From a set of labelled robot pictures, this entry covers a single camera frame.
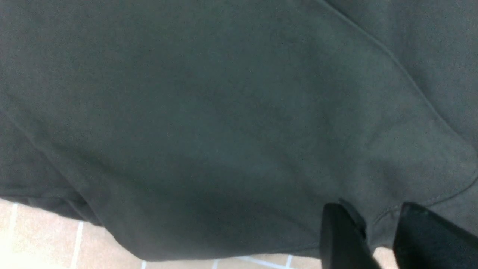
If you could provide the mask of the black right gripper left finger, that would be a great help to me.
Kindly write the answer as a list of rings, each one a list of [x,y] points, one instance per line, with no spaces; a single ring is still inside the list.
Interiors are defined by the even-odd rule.
[[[323,269],[379,269],[366,239],[366,222],[349,203],[327,203],[320,230]]]

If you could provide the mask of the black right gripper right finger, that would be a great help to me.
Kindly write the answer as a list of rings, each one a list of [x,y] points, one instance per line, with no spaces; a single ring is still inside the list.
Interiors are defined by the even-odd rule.
[[[478,239],[416,203],[401,208],[393,252],[400,269],[476,269]]]

